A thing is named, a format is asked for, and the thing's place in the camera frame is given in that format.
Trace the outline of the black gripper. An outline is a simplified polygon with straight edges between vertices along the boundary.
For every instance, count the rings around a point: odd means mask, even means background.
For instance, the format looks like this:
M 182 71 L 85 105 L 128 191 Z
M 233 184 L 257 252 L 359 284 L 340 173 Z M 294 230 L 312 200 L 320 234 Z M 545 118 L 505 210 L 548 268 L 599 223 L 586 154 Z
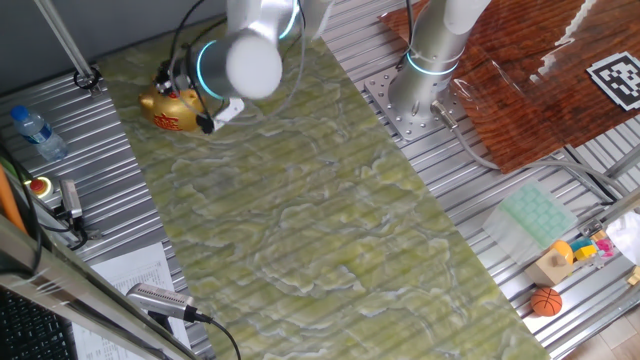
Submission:
M 185 59 L 163 61 L 154 77 L 154 87 L 163 96 L 169 96 L 174 91 L 193 89 L 194 82 L 189 75 L 189 65 Z

